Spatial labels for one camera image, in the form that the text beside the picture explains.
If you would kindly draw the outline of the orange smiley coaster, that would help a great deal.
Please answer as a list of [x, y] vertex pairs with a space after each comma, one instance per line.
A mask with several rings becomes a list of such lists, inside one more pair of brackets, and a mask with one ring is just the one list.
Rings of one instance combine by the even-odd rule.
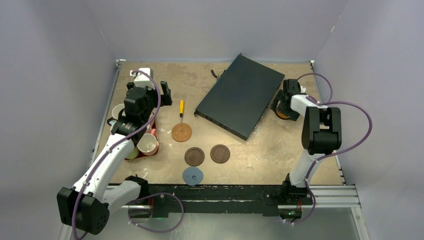
[[275, 110], [275, 114], [278, 118], [282, 119], [282, 120], [289, 120], [290, 118], [288, 116], [286, 116], [285, 114], [281, 113], [280, 111], [278, 111], [277, 109]]

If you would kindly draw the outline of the dark wooden coaster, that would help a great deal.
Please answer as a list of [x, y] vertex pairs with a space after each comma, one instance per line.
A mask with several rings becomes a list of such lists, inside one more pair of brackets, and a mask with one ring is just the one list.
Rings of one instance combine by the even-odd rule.
[[217, 144], [211, 148], [210, 157], [211, 159], [219, 164], [223, 164], [229, 160], [231, 152], [226, 145]]
[[184, 154], [185, 162], [193, 167], [199, 166], [205, 159], [204, 151], [199, 147], [191, 147]]

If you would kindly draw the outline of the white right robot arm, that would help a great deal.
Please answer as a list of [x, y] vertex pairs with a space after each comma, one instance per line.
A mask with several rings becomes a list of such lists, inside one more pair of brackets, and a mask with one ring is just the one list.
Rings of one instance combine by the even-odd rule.
[[303, 152], [294, 169], [287, 174], [279, 195], [288, 204], [310, 193], [308, 186], [324, 157], [342, 144], [341, 111], [314, 101], [302, 91], [298, 79], [241, 85], [220, 79], [194, 110], [200, 116], [242, 140], [254, 131], [267, 104], [282, 120], [297, 121], [303, 116], [301, 144]]

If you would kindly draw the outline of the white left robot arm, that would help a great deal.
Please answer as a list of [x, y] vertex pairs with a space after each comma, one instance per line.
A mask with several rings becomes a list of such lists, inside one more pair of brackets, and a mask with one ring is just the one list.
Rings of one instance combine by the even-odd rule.
[[129, 85], [124, 108], [119, 112], [100, 155], [71, 188], [62, 187], [57, 196], [60, 220], [72, 228], [72, 236], [82, 240], [87, 234], [99, 234], [109, 217], [125, 204], [138, 205], [149, 199], [148, 182], [137, 176], [127, 177], [118, 187], [107, 187], [119, 165], [146, 135], [147, 128], [162, 106], [172, 105], [171, 91], [165, 81], [157, 86]]

